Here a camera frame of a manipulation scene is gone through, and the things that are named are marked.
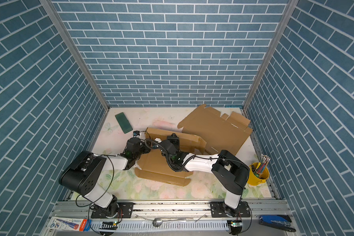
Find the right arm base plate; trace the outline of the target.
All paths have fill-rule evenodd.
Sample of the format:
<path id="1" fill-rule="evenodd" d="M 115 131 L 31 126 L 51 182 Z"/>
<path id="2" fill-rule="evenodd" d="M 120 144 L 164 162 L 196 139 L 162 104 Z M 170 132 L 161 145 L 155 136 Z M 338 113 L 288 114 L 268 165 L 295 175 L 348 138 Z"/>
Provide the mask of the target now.
<path id="1" fill-rule="evenodd" d="M 224 217 L 250 217 L 250 207 L 248 202 L 239 202 L 237 208 L 233 209 L 227 206 L 224 202 L 213 201 L 209 203 L 212 218 Z"/>

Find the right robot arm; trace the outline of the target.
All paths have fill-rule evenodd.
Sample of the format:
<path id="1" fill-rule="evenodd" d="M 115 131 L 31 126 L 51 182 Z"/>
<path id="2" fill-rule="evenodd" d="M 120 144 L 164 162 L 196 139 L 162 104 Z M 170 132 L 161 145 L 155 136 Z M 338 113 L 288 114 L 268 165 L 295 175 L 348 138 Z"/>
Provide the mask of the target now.
<path id="1" fill-rule="evenodd" d="M 214 155 L 197 155 L 180 150 L 180 139 L 173 133 L 152 145 L 161 150 L 168 166 L 175 172 L 212 173 L 226 189 L 223 203 L 228 216 L 241 215 L 240 203 L 249 180 L 249 167 L 227 150 Z"/>

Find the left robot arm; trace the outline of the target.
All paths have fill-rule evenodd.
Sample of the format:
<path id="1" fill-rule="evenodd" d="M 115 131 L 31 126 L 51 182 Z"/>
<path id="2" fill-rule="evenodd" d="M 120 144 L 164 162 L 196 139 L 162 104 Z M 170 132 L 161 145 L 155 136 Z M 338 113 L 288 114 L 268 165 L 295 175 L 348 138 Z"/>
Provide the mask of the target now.
<path id="1" fill-rule="evenodd" d="M 121 212 L 117 198 L 108 192 L 108 188 L 97 183 L 100 174 L 108 170 L 129 170 L 142 154 L 149 152 L 150 148 L 137 137 L 130 138 L 124 151 L 118 155 L 82 151 L 60 175 L 59 184 L 89 200 L 93 211 L 101 217 L 117 217 Z"/>

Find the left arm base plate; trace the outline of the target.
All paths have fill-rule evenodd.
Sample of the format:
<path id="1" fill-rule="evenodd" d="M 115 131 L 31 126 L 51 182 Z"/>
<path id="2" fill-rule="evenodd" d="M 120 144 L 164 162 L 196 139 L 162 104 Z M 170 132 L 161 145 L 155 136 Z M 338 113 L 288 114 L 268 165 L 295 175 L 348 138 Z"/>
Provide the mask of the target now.
<path id="1" fill-rule="evenodd" d="M 107 208 L 103 208 L 97 205 L 93 205 L 90 207 L 91 218 L 93 219 L 123 219 L 130 218 L 132 215 L 134 204 L 131 202 L 111 203 Z"/>

